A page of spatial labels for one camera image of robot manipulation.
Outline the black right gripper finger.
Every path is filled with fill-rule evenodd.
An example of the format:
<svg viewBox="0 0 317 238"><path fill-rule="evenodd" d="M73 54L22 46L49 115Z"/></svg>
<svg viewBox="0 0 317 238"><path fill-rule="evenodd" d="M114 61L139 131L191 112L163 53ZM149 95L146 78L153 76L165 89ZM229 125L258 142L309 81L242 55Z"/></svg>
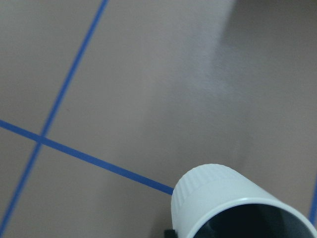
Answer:
<svg viewBox="0 0 317 238"><path fill-rule="evenodd" d="M173 229L164 230L164 238L176 238L176 231Z"/></svg>

